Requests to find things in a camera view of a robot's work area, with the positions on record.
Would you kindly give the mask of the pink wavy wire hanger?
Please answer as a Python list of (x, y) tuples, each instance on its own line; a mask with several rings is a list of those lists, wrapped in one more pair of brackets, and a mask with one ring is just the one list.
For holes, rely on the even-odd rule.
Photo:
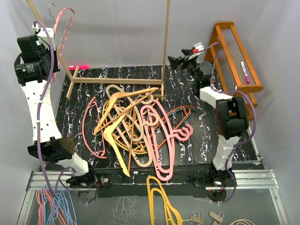
[(64, 47), (65, 47), (65, 43), (66, 43), (66, 41), (67, 41), (68, 34), (70, 33), (70, 29), (71, 29), (71, 27), (72, 27), (72, 22), (73, 22), (73, 20), (74, 20), (75, 11), (74, 11), (71, 7), (65, 7), (65, 8), (63, 8), (63, 9), (58, 13), (57, 17), (54, 18), (54, 17), (52, 16), (52, 14), (51, 14), (51, 6), (54, 6), (54, 7), (55, 7), (56, 5), (55, 5), (54, 3), (50, 3), (50, 4), (49, 4), (49, 7), (48, 7), (48, 11), (49, 11), (50, 17), (54, 19), (54, 26), (53, 26), (53, 31), (54, 31), (54, 33), (56, 33), (57, 28), (58, 28), (58, 25), (59, 25), (59, 22), (60, 22), (60, 19), (61, 19), (61, 17), (65, 14), (65, 12), (70, 11), (70, 12), (73, 13), (73, 15), (71, 15), (71, 16), (69, 17), (69, 19), (68, 19), (68, 22), (67, 22), (67, 28), (64, 30), (63, 36), (62, 36), (62, 38), (61, 38), (61, 44), (58, 45), (57, 50), (56, 50), (56, 53), (57, 53), (57, 59), (58, 59), (58, 66), (59, 66), (60, 64), (62, 64), (62, 66), (63, 66), (63, 68), (64, 68), (64, 70), (65, 70), (65, 72), (66, 72), (66, 74), (67, 74), (67, 76), (68, 76), (68, 78), (69, 78), (69, 80), (72, 81), (72, 80), (73, 80), (73, 77), (72, 77), (72, 75), (71, 75), (71, 72), (70, 72), (70, 70), (69, 70), (69, 68), (68, 68), (68, 65), (67, 65), (66, 61), (65, 61), (64, 58), (63, 58), (63, 49), (64, 49)]

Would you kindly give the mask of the pink curved wire hanger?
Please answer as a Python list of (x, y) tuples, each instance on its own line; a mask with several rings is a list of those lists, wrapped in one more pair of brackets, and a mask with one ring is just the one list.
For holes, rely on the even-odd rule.
[(105, 142), (101, 132), (94, 134), (96, 123), (100, 121), (98, 102), (92, 97), (83, 113), (81, 135), (89, 153), (97, 159), (107, 159)]

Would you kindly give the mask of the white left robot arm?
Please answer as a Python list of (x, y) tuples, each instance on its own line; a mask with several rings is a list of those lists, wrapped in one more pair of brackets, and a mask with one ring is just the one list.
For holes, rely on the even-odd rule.
[(50, 162), (72, 172), (68, 184), (92, 187), (97, 176), (91, 165), (75, 152), (71, 137), (59, 131), (51, 101), (51, 78), (59, 71), (54, 30), (39, 21), (32, 25), (34, 34), (17, 38), (21, 53), (14, 62), (15, 74), (30, 111), (33, 144), (28, 153), (40, 163)]

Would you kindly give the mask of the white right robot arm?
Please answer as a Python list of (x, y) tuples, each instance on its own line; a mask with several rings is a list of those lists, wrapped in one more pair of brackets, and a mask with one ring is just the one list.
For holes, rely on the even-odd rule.
[(200, 100), (215, 109), (218, 145), (210, 164), (208, 174), (200, 179), (214, 186), (224, 184), (232, 177), (233, 150), (241, 136), (248, 129), (248, 116), (242, 97), (225, 94), (214, 86), (214, 63), (197, 62), (198, 56), (206, 51), (202, 43), (194, 44), (190, 49), (182, 49), (183, 56), (168, 56), (172, 70), (187, 70), (193, 77), (193, 92)]

